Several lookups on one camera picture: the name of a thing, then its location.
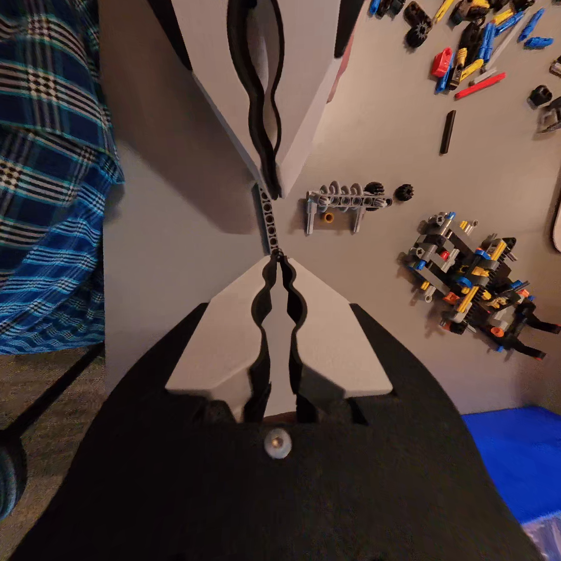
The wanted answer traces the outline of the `lego car chassis assembly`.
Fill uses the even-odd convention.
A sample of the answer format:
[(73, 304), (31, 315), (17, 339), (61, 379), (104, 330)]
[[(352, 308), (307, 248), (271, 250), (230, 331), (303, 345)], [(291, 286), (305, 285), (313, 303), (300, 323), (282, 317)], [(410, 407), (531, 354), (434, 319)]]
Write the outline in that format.
[(497, 352), (543, 361), (546, 354), (524, 344), (520, 335), (525, 328), (558, 335), (560, 325), (536, 316), (529, 281), (510, 278), (516, 238), (494, 234), (477, 242), (472, 235), (477, 226), (478, 221), (460, 221), (454, 212), (434, 214), (420, 225), (402, 260), (417, 280), (417, 295), (428, 304), (441, 298), (440, 326), (448, 332), (480, 332)]

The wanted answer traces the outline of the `grey lego crankshaft assembly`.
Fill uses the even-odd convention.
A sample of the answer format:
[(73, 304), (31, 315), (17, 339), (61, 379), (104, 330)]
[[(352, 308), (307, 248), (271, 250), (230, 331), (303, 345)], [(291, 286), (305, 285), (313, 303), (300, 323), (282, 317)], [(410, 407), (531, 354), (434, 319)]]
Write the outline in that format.
[(328, 186), (306, 193), (305, 234), (310, 236), (313, 233), (316, 214), (332, 214), (333, 210), (353, 213), (352, 233), (357, 234), (367, 212), (389, 207), (392, 203), (393, 199), (386, 197), (384, 187), (378, 182), (370, 182), (363, 187), (359, 183), (341, 186), (333, 181)]

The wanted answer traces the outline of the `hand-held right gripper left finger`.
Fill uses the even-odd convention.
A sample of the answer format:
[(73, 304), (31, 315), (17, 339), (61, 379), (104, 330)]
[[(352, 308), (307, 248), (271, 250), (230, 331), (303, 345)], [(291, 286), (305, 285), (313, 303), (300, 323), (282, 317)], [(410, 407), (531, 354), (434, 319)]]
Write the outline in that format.
[(263, 419), (270, 396), (270, 356), (263, 320), (277, 258), (267, 256), (208, 303), (165, 389), (227, 403), (238, 422)]

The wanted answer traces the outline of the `blue plastic bin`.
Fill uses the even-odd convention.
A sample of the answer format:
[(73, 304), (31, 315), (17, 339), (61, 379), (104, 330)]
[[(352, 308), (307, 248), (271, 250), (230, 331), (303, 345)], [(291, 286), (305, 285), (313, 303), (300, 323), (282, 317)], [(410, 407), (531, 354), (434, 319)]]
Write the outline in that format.
[(519, 523), (560, 514), (560, 415), (529, 406), (462, 418)]

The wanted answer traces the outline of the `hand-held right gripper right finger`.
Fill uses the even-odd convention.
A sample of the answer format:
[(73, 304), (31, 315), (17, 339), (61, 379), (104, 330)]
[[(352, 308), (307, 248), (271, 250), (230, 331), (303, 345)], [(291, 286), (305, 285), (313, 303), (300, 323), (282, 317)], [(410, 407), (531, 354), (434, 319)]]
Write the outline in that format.
[(294, 322), (289, 375), (299, 424), (367, 424), (358, 401), (393, 391), (351, 303), (295, 259), (279, 258)]

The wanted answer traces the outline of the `clear plastic bags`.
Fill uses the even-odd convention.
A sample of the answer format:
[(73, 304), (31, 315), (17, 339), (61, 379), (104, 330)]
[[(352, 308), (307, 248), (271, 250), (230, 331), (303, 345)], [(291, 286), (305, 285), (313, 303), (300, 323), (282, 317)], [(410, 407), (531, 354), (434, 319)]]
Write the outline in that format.
[(560, 511), (522, 524), (545, 560), (560, 560)]

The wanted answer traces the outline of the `grey blue lego hub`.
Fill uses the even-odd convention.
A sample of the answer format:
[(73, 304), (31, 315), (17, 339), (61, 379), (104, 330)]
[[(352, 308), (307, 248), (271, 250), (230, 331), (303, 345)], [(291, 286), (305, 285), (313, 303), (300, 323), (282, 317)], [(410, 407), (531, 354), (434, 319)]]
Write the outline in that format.
[(560, 130), (560, 97), (540, 109), (537, 133), (548, 134)]

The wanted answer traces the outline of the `pile of loose lego pieces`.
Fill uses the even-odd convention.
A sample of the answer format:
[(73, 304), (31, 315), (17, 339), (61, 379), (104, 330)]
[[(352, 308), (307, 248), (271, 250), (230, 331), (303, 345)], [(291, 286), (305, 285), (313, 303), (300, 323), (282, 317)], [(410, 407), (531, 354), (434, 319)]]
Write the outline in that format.
[(425, 44), (429, 33), (444, 21), (454, 30), (465, 24), (457, 46), (447, 46), (434, 55), (429, 76), (434, 94), (454, 93), (462, 99), (499, 83), (506, 73), (498, 73), (496, 62), (510, 41), (526, 51), (541, 51), (555, 42), (539, 36), (536, 28), (545, 8), (530, 9), (535, 1), (442, 1), (436, 14), (430, 16), (418, 1), (369, 1), (370, 18), (395, 18), (402, 14), (408, 26), (404, 46), (411, 52)]

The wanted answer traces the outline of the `blue plaid shirt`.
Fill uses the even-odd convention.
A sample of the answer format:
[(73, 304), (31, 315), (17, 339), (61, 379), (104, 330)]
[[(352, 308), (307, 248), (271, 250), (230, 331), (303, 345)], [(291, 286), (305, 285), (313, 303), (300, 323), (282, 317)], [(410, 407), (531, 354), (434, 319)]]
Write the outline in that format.
[(1, 1), (1, 354), (104, 340), (103, 222), (124, 182), (97, 1)]

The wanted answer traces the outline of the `short black lego beam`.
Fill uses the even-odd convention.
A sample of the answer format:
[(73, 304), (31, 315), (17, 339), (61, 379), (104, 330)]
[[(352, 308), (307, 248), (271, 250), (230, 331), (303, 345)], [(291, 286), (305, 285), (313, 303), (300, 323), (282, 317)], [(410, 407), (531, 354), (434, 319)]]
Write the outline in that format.
[(266, 255), (271, 255), (279, 250), (272, 200), (267, 191), (263, 189), (259, 183), (254, 185), (253, 193), (264, 251)]

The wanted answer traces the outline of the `person's left hand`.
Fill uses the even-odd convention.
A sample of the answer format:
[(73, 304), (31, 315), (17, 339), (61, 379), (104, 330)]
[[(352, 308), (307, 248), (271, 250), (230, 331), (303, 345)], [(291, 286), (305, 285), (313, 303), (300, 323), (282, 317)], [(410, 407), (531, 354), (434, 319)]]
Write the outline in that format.
[(334, 98), (335, 93), (336, 93), (336, 91), (337, 91), (337, 88), (338, 88), (338, 84), (339, 84), (339, 82), (340, 82), (340, 79), (341, 79), (342, 75), (344, 74), (344, 72), (345, 72), (346, 69), (347, 69), (348, 62), (349, 62), (349, 58), (350, 58), (350, 54), (351, 54), (351, 50), (352, 50), (353, 42), (354, 42), (354, 32), (351, 34), (351, 36), (350, 36), (350, 38), (349, 38), (349, 40), (348, 40), (346, 49), (344, 50), (344, 53), (343, 53), (343, 55), (342, 55), (341, 58), (340, 58), (340, 67), (339, 67), (339, 69), (338, 69), (338, 73), (337, 73), (337, 75), (336, 75), (336, 77), (335, 77), (335, 80), (334, 80), (334, 82), (333, 82), (333, 86), (332, 86), (332, 88), (331, 88), (331, 90), (330, 90), (330, 93), (329, 93), (329, 95), (328, 95), (328, 98), (327, 98), (327, 101), (326, 101), (327, 104), (329, 104), (331, 101), (333, 101), (333, 98)]

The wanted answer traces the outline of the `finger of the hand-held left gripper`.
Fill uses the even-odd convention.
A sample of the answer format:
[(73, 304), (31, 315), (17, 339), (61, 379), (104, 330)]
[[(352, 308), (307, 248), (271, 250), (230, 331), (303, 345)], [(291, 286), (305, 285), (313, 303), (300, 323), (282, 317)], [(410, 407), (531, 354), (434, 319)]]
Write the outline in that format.
[(286, 198), (311, 152), (333, 81), (340, 1), (262, 2), (264, 125)]
[(172, 1), (193, 76), (256, 181), (281, 194), (268, 50), (278, 30), (270, 1)]

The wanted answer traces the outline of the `black lego axle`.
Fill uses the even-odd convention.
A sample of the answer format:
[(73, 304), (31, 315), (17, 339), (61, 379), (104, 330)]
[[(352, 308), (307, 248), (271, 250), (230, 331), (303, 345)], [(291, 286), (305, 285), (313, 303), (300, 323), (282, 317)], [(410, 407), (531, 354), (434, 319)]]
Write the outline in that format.
[(439, 148), (439, 155), (445, 155), (449, 151), (456, 114), (457, 114), (456, 110), (451, 110), (446, 115), (443, 135), (441, 138), (441, 143)]

